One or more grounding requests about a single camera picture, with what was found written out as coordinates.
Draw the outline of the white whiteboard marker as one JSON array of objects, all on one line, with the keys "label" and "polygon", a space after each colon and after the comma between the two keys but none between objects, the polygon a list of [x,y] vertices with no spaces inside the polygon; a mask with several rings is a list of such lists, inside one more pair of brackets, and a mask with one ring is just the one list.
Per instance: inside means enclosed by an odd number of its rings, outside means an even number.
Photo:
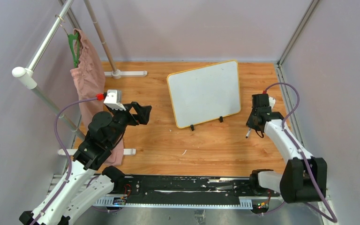
[{"label": "white whiteboard marker", "polygon": [[246,136],[245,136],[246,138],[249,138],[251,131],[252,131],[252,129],[249,128],[248,131],[247,131],[247,134],[246,134]]}]

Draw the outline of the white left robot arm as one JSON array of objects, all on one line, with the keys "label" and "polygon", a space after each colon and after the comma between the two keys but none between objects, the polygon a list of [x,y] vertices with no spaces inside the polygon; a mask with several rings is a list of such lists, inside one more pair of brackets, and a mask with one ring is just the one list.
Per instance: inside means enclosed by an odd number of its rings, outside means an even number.
[{"label": "white left robot arm", "polygon": [[65,174],[34,210],[21,214],[20,222],[24,225],[72,225],[102,196],[110,192],[121,193],[125,187],[125,174],[112,165],[85,190],[79,192],[79,189],[109,158],[127,126],[148,124],[151,110],[150,105],[132,102],[121,110],[96,113]]}]

